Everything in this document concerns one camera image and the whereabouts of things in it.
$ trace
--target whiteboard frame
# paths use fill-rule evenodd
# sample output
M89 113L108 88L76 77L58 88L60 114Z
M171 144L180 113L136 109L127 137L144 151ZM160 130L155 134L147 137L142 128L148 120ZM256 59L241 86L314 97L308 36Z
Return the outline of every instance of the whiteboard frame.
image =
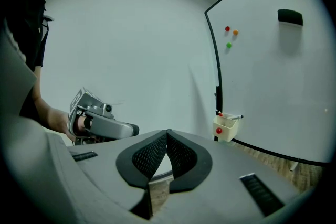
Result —
M218 55L218 49L217 49L217 43L216 43L216 38L215 38L215 35L214 35L214 32L213 32L213 29L212 29L212 26L211 26L211 22L210 22L210 19L208 17L208 12L213 8L215 7L219 2L221 2L222 0L218 0L216 1L210 8L208 8L204 14L205 14L205 17L206 17L206 20L207 20L207 23L209 25L209 29L210 29L210 33L211 33L211 37L212 37L212 41L213 41L213 44L214 44L214 50L215 50L215 55L216 55L216 62L217 62L217 73L218 73L218 86L216 86L216 114L218 114L218 111L223 111L223 88L222 88L222 72L221 72L221 63L219 61L219 55ZM283 154L280 154L280 153L276 153L276 152L273 152L273 151L269 151L269 150L265 150L263 148L260 148L260 147L256 147L256 146L253 146L253 145L250 145L250 144L247 144L245 142L242 142L240 140L237 140L237 139L232 139L232 141L238 143L238 144L241 144L243 146L247 146L249 148L252 148L254 150L257 150L257 151L260 151L260 152L263 152L263 153L266 153L266 154L269 154L269 155L272 155L272 156L276 156L276 157L280 157L280 158L283 158L283 159L288 159L290 161L294 161L294 162L299 162L299 163L304 163L304 164L309 164L309 165L316 165L316 166L328 166L330 163L324 163L324 162L315 162L315 161L309 161L309 160L306 160L306 159L300 159L300 158L294 158L294 157L291 157L291 156L287 156L287 155L283 155Z

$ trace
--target black shirt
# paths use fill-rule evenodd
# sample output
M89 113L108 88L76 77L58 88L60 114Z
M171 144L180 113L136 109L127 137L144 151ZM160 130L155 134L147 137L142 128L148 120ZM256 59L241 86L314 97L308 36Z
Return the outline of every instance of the black shirt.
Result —
M15 41L18 43L21 52L26 56L26 65L33 72L35 67L43 66L45 43L48 34L46 32L42 40L44 11L45 0L27 0L20 13L13 12L6 17L8 27L13 33ZM22 106L20 116L39 122L31 92Z

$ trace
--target person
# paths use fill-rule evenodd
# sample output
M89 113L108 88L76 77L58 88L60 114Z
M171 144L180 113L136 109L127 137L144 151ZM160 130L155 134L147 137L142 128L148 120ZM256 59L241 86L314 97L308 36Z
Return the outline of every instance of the person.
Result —
M46 17L45 0L12 0L8 2L9 9L5 13L8 27L24 55L26 65L37 77L28 94L20 115L39 122L42 126L56 132L64 133L72 141L75 137L68 131L68 113L49 106L42 98L40 91L41 68L49 27L46 33L43 26ZM76 134L85 131L85 117L77 117L74 125Z

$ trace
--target marker holder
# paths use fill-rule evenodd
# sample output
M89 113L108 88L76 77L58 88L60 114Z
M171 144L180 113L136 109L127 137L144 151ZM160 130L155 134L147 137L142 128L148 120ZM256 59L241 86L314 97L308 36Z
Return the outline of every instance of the marker holder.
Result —
M231 116L233 115L223 113L223 116L217 115L213 120L213 135L227 142L230 142L236 136L239 127L239 119L231 120L227 118ZM220 134L216 132L217 128L222 129Z

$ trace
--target person's arm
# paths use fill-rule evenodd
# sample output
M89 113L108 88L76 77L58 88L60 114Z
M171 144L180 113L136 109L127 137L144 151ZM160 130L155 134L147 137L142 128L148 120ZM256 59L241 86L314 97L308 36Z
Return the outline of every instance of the person's arm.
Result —
M34 74L36 75L37 79L33 87L32 97L42 126L59 133L64 133L72 141L75 141L75 137L69 132L67 127L68 113L52 108L41 97L41 91L40 91L41 66L35 67ZM76 124L76 129L78 132L82 132L85 130L84 119L85 117L83 116L79 117L78 119L78 122Z

